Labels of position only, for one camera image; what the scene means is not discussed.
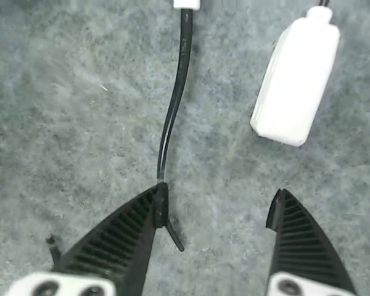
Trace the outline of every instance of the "screw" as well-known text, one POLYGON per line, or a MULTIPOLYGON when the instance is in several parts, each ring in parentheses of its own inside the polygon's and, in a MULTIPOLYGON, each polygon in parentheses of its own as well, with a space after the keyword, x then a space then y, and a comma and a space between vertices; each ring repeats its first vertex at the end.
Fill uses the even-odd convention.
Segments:
POLYGON ((104 291, 100 287, 87 288, 81 296, 104 296, 104 291))
POLYGON ((278 283, 278 288, 287 295, 291 295, 291 296, 301 296, 302 295, 302 290, 300 289, 298 284, 296 284, 293 281, 283 280, 278 283))
POLYGON ((33 296, 54 296, 58 288, 58 283, 54 281, 44 282, 36 288, 33 296))

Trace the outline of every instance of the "carpet floor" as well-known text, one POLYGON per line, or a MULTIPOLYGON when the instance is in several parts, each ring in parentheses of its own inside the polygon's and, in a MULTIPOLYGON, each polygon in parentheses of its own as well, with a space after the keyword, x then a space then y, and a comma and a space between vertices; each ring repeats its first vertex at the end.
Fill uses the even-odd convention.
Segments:
MULTIPOLYGON (((331 1, 342 39, 306 144, 249 125, 275 40, 315 2, 205 0, 195 13, 166 168, 186 250, 157 232, 144 295, 263 295, 265 219, 287 188, 370 296, 370 0, 331 1)), ((169 0, 0 1, 0 295, 50 268, 48 234, 67 250, 154 185, 179 21, 169 0)))

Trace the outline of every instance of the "cable end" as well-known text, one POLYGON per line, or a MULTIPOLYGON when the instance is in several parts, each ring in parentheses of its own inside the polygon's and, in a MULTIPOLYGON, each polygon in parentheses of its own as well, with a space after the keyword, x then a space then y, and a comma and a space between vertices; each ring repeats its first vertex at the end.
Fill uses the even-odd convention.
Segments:
POLYGON ((175 9, 200 10, 200 0, 174 0, 175 9))

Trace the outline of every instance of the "black cable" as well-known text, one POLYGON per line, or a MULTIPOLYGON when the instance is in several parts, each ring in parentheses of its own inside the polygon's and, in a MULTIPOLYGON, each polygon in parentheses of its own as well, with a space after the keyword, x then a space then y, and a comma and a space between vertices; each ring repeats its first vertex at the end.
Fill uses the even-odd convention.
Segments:
POLYGON ((177 76, 171 101, 168 106, 165 124, 163 126, 162 138, 160 140, 158 166, 157 166, 157 179, 158 183, 165 179, 165 166, 168 150, 168 143, 170 141, 171 131, 173 129, 175 116, 177 115, 179 103, 185 88, 187 71, 189 68, 189 61, 191 59, 191 46, 192 46, 192 27, 193 27, 193 10, 181 10, 181 40, 179 43, 179 57, 177 76))
POLYGON ((330 0, 320 0, 319 6, 328 6, 330 3, 330 0))

